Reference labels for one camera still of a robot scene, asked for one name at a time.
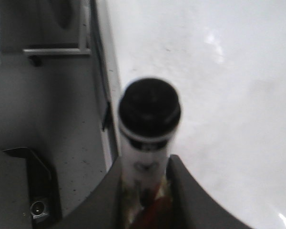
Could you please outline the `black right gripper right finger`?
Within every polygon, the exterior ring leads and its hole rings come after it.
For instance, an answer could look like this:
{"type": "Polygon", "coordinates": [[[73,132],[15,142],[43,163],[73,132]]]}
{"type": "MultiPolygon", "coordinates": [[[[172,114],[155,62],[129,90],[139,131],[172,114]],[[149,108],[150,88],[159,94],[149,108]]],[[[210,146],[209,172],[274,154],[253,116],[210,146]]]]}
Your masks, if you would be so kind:
{"type": "Polygon", "coordinates": [[[173,229],[249,229],[198,184],[177,155],[166,170],[173,196],[173,229]]]}

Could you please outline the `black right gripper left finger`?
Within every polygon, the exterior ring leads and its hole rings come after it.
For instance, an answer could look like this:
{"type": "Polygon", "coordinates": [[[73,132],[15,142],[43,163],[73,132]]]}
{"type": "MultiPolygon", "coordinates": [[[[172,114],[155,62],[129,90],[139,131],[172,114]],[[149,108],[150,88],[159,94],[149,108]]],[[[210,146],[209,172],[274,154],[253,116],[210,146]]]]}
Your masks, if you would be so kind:
{"type": "Polygon", "coordinates": [[[52,229],[119,229],[121,158],[118,157],[94,191],[52,229]]]}

